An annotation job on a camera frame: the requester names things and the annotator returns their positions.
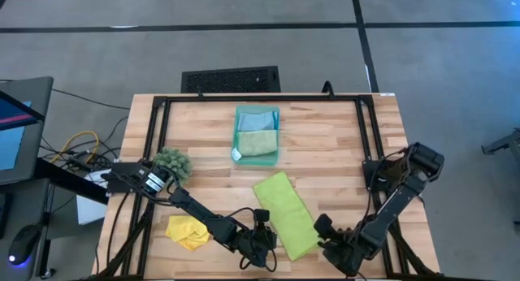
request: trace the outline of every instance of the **green cloth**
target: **green cloth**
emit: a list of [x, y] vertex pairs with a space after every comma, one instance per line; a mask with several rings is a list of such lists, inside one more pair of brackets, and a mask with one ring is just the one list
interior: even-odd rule
[[276, 130], [238, 132], [238, 152], [242, 156], [256, 156], [275, 152]]
[[291, 261], [318, 246], [314, 221], [285, 172], [255, 184], [253, 190], [262, 208], [271, 212], [271, 224]]

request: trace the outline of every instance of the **yellow rag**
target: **yellow rag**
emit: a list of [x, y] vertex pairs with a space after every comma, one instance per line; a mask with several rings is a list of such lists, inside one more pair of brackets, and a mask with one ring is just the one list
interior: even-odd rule
[[206, 225], [193, 216], [185, 215], [170, 216], [166, 236], [190, 251], [194, 251], [210, 239]]

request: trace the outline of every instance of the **butcher block tabletop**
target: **butcher block tabletop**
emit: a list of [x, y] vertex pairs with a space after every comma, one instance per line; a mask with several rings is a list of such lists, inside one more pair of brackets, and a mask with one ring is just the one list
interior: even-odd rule
[[[396, 97], [373, 94], [373, 98], [384, 152], [388, 154], [406, 147], [408, 142]], [[133, 98], [121, 149], [120, 157], [123, 162], [136, 162], [143, 154], [153, 99], [153, 94], [137, 94]], [[280, 109], [279, 161], [273, 167], [233, 164], [230, 154], [235, 110], [237, 106], [246, 104], [278, 106]], [[368, 109], [363, 108], [371, 152], [377, 154], [371, 136]], [[152, 154], [156, 153], [154, 148], [158, 144], [162, 116], [161, 107], [154, 132]], [[320, 214], [326, 213], [333, 220], [335, 228], [354, 228], [365, 213], [368, 193], [364, 188], [361, 166], [365, 158], [353, 102], [173, 102], [165, 146], [178, 148], [191, 158], [193, 174], [184, 187], [194, 199], [216, 214], [230, 214], [247, 206], [261, 208], [252, 187], [278, 171], [287, 173], [314, 220]], [[110, 258], [119, 251], [127, 237], [133, 197], [133, 194], [128, 196], [116, 223]], [[100, 270], [106, 266], [108, 239], [122, 199], [122, 194], [115, 194], [108, 203], [97, 249]], [[146, 200], [143, 200], [141, 211], [145, 203]], [[278, 268], [274, 273], [254, 266], [241, 270], [241, 255], [238, 252], [230, 253], [213, 240], [190, 252], [165, 236], [168, 216], [175, 214], [186, 213], [172, 207], [155, 207], [145, 267], [146, 279], [345, 277], [325, 259], [322, 249], [315, 249], [291, 262], [280, 239], [275, 249]], [[239, 213], [235, 218], [253, 226], [250, 213]], [[399, 220], [402, 235], [411, 248], [430, 269], [438, 271], [439, 265], [423, 204], [413, 201]], [[393, 268], [398, 272], [395, 245], [392, 237], [388, 238]], [[137, 240], [133, 250], [130, 274], [137, 271], [140, 247], [141, 238]], [[384, 277], [381, 253], [372, 261], [364, 261], [360, 271], [367, 278]]]

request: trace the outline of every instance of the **concrete floor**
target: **concrete floor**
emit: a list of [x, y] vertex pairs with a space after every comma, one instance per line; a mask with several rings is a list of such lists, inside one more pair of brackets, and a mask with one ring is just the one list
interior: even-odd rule
[[[361, 0], [366, 22], [520, 20], [520, 0]], [[353, 22], [351, 0], [7, 0], [0, 27]], [[368, 29], [381, 92], [396, 93], [410, 142], [446, 157], [425, 191], [441, 270], [516, 280], [518, 169], [480, 145], [520, 124], [520, 28]], [[134, 93], [178, 93], [182, 71], [277, 65], [284, 92], [367, 92], [356, 29], [0, 34], [0, 78], [53, 76], [54, 87], [129, 106]], [[75, 111], [84, 114], [78, 119]], [[45, 138], [110, 133], [123, 110], [53, 93]], [[109, 142], [120, 145], [124, 124]], [[71, 205], [65, 214], [74, 214]], [[89, 274], [100, 225], [53, 244], [55, 279]], [[74, 248], [77, 259], [60, 257]]]

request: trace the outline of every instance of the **plastic bin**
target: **plastic bin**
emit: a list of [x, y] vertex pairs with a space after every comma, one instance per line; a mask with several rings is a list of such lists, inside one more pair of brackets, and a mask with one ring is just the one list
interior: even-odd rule
[[235, 112], [235, 129], [233, 131], [233, 146], [232, 152], [235, 148], [238, 149], [238, 121], [240, 114], [262, 114], [269, 111], [277, 113], [275, 119], [275, 130], [276, 130], [276, 145], [277, 149], [275, 152], [257, 155], [257, 156], [242, 156], [240, 159], [235, 160], [231, 156], [232, 161], [236, 164], [250, 165], [250, 166], [274, 166], [278, 162], [278, 150], [280, 148], [280, 109], [278, 106], [237, 106]]

